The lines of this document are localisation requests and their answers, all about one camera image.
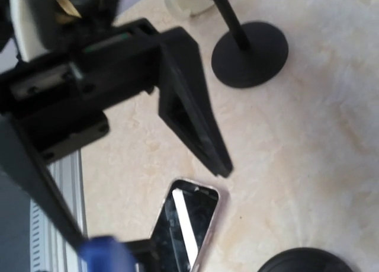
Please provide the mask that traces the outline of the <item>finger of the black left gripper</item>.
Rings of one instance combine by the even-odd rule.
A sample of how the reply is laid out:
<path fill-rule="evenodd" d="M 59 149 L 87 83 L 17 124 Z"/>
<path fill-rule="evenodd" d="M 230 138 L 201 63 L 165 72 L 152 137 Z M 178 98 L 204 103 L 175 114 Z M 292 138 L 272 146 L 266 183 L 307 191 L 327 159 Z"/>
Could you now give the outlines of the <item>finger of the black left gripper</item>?
<path fill-rule="evenodd" d="M 41 155 L 16 119 L 1 116 L 1 171 L 45 212 L 72 248 L 86 241 Z"/>
<path fill-rule="evenodd" d="M 159 116 L 213 175 L 228 177 L 233 164 L 211 108 L 198 44 L 182 27 L 159 38 Z"/>

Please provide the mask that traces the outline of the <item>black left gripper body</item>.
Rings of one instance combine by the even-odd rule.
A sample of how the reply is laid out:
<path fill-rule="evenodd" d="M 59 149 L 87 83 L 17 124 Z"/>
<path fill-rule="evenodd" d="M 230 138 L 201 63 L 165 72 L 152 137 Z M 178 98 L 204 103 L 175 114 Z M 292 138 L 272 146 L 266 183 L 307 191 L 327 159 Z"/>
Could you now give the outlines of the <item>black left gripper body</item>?
<path fill-rule="evenodd" d="M 44 162 L 55 162 L 109 132 L 106 109 L 154 89 L 158 37 L 147 19 L 139 19 L 7 71 L 1 113 L 19 122 Z"/>

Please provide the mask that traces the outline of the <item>blue-edged black phone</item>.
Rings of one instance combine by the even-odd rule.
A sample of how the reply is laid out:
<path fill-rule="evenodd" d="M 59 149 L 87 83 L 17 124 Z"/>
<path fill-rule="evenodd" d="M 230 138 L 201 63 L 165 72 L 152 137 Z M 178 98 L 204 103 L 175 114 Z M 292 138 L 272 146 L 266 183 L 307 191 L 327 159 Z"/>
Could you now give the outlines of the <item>blue-edged black phone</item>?
<path fill-rule="evenodd" d="M 112 236 L 87 240 L 79 249 L 90 272 L 135 272 L 137 260 L 124 244 Z"/>

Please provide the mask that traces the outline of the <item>black round-base phone stand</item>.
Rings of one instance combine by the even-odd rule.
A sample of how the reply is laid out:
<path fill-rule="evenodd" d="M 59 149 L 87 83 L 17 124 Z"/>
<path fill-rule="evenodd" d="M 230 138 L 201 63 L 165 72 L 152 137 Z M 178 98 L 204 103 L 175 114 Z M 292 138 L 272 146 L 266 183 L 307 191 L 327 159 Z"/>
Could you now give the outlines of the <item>black round-base phone stand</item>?
<path fill-rule="evenodd" d="M 341 258 L 317 248 L 293 248 L 270 258 L 258 272 L 353 272 Z"/>

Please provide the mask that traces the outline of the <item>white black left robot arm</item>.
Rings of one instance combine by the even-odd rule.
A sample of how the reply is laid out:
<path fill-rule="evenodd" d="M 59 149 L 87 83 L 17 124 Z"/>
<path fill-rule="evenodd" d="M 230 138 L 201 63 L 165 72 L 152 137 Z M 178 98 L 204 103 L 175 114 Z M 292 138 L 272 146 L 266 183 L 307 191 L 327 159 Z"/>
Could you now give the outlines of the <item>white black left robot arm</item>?
<path fill-rule="evenodd" d="M 118 0 L 1 0 L 1 40 L 20 65 L 1 75 L 1 169 L 74 249 L 86 240 L 48 165 L 108 134 L 105 110 L 159 89 L 159 117 L 214 175 L 233 165 L 197 42 L 145 19 L 113 26 Z"/>

